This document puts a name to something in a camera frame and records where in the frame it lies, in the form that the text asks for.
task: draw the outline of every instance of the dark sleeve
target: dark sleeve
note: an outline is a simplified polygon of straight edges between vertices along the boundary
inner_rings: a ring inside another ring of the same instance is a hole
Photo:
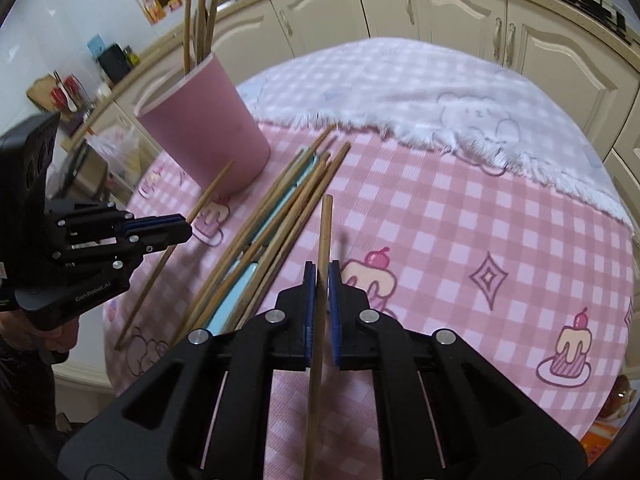
[[[53,370],[37,351],[17,350],[0,338],[0,392],[23,425],[55,428]]]

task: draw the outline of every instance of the chopstick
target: chopstick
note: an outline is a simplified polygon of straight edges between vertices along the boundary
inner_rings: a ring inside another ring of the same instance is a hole
[[[204,59],[204,31],[207,21],[207,0],[198,0],[198,15],[196,23],[196,65]]]
[[[289,226],[300,214],[300,210],[302,209],[303,204],[306,203],[306,201],[308,200],[308,196],[311,194],[311,191],[315,187],[315,184],[318,183],[318,181],[320,180],[322,173],[324,172],[324,167],[326,165],[326,161],[328,158],[329,158],[328,154],[323,155],[320,158],[320,160],[318,161],[318,164],[316,165],[316,168],[314,168],[312,173],[307,175],[304,182],[300,186],[298,186],[295,192],[289,197],[289,199],[287,200],[287,203],[282,208],[280,208],[280,210],[276,213],[276,216],[274,216],[273,220],[269,223],[267,228],[264,229],[260,233],[258,238],[252,242],[251,246],[249,247],[249,250],[242,257],[242,260],[240,260],[240,263],[224,279],[224,281],[220,285],[220,288],[218,288],[216,293],[213,295],[213,298],[211,298],[211,300],[205,307],[204,311],[200,314],[200,317],[194,323],[194,325],[190,327],[190,330],[194,330],[195,328],[206,327],[206,325],[210,322],[213,315],[216,313],[216,311],[220,307],[220,304],[225,299],[228,292],[236,284],[236,281],[238,280],[238,278],[242,275],[242,273],[244,273],[244,270],[252,262],[258,250],[261,250],[268,242],[269,245],[264,251],[263,256],[258,261],[258,266],[254,270],[254,273],[252,274],[252,277],[249,280],[249,283],[246,286],[241,298],[244,297],[245,292],[252,286],[252,283],[254,283],[254,276],[257,276],[260,274],[264,275],[264,273],[266,272],[264,261],[270,258],[270,254],[274,252],[273,247],[275,245],[277,245],[278,243],[282,244],[279,240],[281,239],[284,240],[284,238],[289,232],[289,228],[287,228],[287,226]],[[271,234],[276,230],[276,227],[278,228],[278,230],[276,231],[276,234],[273,236],[273,239],[269,241],[269,238],[271,237]],[[238,323],[238,318],[240,317],[240,314],[238,314],[238,310],[234,308],[229,319],[231,320],[235,317],[235,321],[228,320],[225,323],[225,327],[229,325],[235,327],[236,324]]]
[[[209,184],[209,187],[207,187],[205,192],[201,195],[200,199],[196,203],[195,207],[193,207],[193,209],[189,213],[189,216],[187,217],[187,223],[188,224],[192,224],[193,221],[196,219],[196,217],[199,215],[200,211],[205,206],[205,204],[209,201],[209,199],[210,199],[211,195],[213,194],[213,192],[215,191],[215,189],[218,187],[220,182],[222,182],[222,180],[224,179],[224,177],[226,176],[228,171],[231,169],[231,166],[233,165],[233,163],[234,163],[233,161],[229,162],[222,169],[222,171],[220,171],[220,173],[213,180],[213,182],[211,184]],[[151,276],[149,277],[149,279],[147,280],[145,286],[143,287],[142,292],[140,293],[140,296],[138,297],[138,300],[136,301],[136,304],[133,306],[133,310],[129,314],[129,317],[127,317],[126,322],[124,323],[124,327],[122,328],[122,330],[120,332],[120,336],[118,337],[118,340],[116,341],[116,345],[115,345],[115,349],[116,350],[121,350],[122,349],[122,343],[123,343],[123,341],[124,341],[124,339],[125,339],[125,337],[127,335],[127,332],[129,331],[129,328],[131,327],[131,324],[133,323],[134,318],[137,316],[140,308],[142,307],[142,304],[144,303],[144,301],[145,301],[146,297],[148,296],[149,292],[151,291],[151,288],[154,286],[154,283],[156,282],[156,280],[158,279],[158,276],[162,272],[162,269],[164,269],[164,266],[166,265],[166,263],[169,260],[169,258],[171,257],[171,255],[174,254],[174,251],[175,251],[176,247],[177,246],[175,246],[175,245],[168,247],[166,249],[166,251],[164,252],[164,254],[162,255],[162,258],[160,258],[160,260],[156,264],[156,267],[154,268],[153,272],[151,273]]]
[[[276,279],[278,273],[280,272],[280,269],[282,268],[287,257],[289,256],[289,253],[291,252],[293,246],[296,244],[296,241],[298,241],[298,237],[300,236],[303,229],[305,228],[308,220],[311,218],[311,215],[315,211],[316,206],[318,205],[318,202],[320,202],[322,195],[329,187],[329,184],[331,183],[332,179],[334,178],[335,174],[340,168],[340,165],[342,164],[344,157],[347,155],[350,148],[351,148],[351,144],[349,142],[346,142],[341,147],[340,151],[335,156],[334,160],[332,160],[329,166],[327,167],[326,173],[322,177],[322,180],[320,181],[320,184],[318,185],[318,187],[314,190],[311,200],[309,200],[309,202],[306,204],[302,212],[302,215],[300,215],[300,218],[298,219],[298,222],[296,223],[292,231],[289,233],[289,236],[284,242],[284,245],[280,248],[277,256],[271,263],[271,267],[269,267],[267,274],[265,275],[264,279],[258,286],[254,296],[251,298],[251,301],[249,301],[249,304],[242,316],[242,319],[236,325],[236,329],[244,325],[246,320],[253,317],[255,313],[258,311],[258,308],[262,304],[262,301],[264,300],[265,296],[267,295],[267,292],[271,288],[271,285],[273,285],[273,282]]]
[[[202,305],[203,298],[208,298],[211,291],[226,276],[228,270],[238,259],[242,250],[250,244],[251,236],[253,236],[253,234],[260,228],[264,220],[268,218],[269,213],[278,205],[278,202],[282,199],[284,193],[290,189],[300,170],[305,167],[311,156],[334,128],[335,124],[331,124],[326,127],[302,156],[298,154],[292,161],[290,161],[280,176],[267,190],[262,200],[260,200],[260,203],[256,206],[254,213],[252,213],[244,222],[244,225],[234,237],[231,245],[226,248],[218,263],[200,287],[196,297],[187,307],[187,311],[182,317],[180,325],[174,334],[174,338],[172,338],[170,347],[173,347],[176,342],[187,335],[188,330],[186,328],[194,325],[204,308]]]
[[[238,299],[236,306],[232,310],[231,315],[226,320],[222,328],[222,332],[231,332],[238,325],[238,322],[247,310],[247,306],[249,305],[251,298],[254,296],[260,286],[260,283],[267,274],[272,261],[277,256],[278,251],[283,246],[289,233],[293,229],[295,229],[296,223],[298,222],[298,219],[300,218],[305,205],[309,202],[309,199],[313,195],[314,189],[320,183],[322,176],[324,175],[324,170],[326,168],[327,158],[328,154],[322,156],[322,159],[320,161],[321,163],[318,164],[318,166],[314,170],[311,179],[306,183],[305,188],[296,200],[296,203],[293,205],[293,207],[289,211],[289,214],[284,219],[279,229],[276,231],[276,234],[273,236],[273,239],[269,243],[269,246],[260,258],[258,266],[255,268],[254,273],[251,275],[249,282],[246,284],[246,287],[242,291],[242,294]]]
[[[184,0],[184,30],[182,34],[184,75],[187,75],[191,71],[191,0]]]
[[[329,256],[331,250],[331,227],[334,199],[325,195],[322,199],[320,219],[320,247],[318,249],[318,282],[316,283],[316,309],[314,311],[314,339],[311,351],[311,370],[306,409],[305,455],[302,478],[312,480],[318,440],[320,416],[320,389],[322,386],[322,351],[324,349],[324,325],[326,320],[327,292],[329,281]]]
[[[216,25],[216,14],[218,13],[218,2],[220,0],[211,0],[209,4],[209,18],[207,20],[207,33],[204,41],[204,52],[206,56],[211,53],[211,44],[213,43],[213,27]]]

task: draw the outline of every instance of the tablecloth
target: tablecloth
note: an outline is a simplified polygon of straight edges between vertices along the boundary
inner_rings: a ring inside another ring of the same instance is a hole
[[[177,248],[136,317],[124,351],[114,343],[160,254],[145,258],[131,289],[104,309],[108,375],[117,394],[164,355],[188,303],[258,200],[317,130],[262,125],[272,147],[256,181],[211,202]],[[628,339],[633,285],[629,229],[574,198],[489,168],[465,153],[428,152],[366,130],[329,186],[332,258],[373,308],[410,330],[459,333],[572,435],[606,399]],[[201,190],[162,154],[128,209],[187,215]],[[318,252],[319,209],[262,304],[302,282]],[[267,479],[299,479],[308,376],[278,372],[266,448]],[[322,383],[319,478],[380,478],[368,372],[327,368]]]

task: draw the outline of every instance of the silver pivot bolt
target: silver pivot bolt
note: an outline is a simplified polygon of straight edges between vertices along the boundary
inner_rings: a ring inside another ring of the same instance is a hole
[[[273,310],[268,310],[267,313],[264,315],[264,319],[266,319],[269,323],[279,323],[283,321],[286,317],[287,315],[283,311],[278,310],[277,308],[274,308]]]
[[[207,339],[209,339],[209,332],[199,328],[197,330],[193,330],[192,332],[189,332],[187,339],[189,340],[189,343],[193,345],[201,345]]]
[[[440,330],[436,334],[436,341],[441,345],[450,345],[456,342],[456,335],[451,330]]]
[[[363,310],[360,315],[360,320],[365,323],[375,323],[380,319],[380,314],[372,308],[368,308],[367,310]]]

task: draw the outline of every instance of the cabinet handle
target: cabinet handle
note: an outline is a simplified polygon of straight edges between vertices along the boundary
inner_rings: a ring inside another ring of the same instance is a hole
[[[411,0],[406,0],[406,13],[409,15],[409,21],[411,24],[415,25],[414,6],[412,6]]]
[[[282,23],[284,23],[284,26],[287,27],[287,34],[293,36],[293,29],[291,28],[291,25],[289,25],[289,20],[282,10],[280,11],[280,19],[282,20]]]
[[[516,26],[514,23],[509,24],[509,37],[507,38],[507,66],[511,67],[513,63],[513,49],[516,41]]]
[[[502,31],[502,19],[495,19],[495,32],[494,32],[494,59],[498,61],[500,57],[500,33]]]

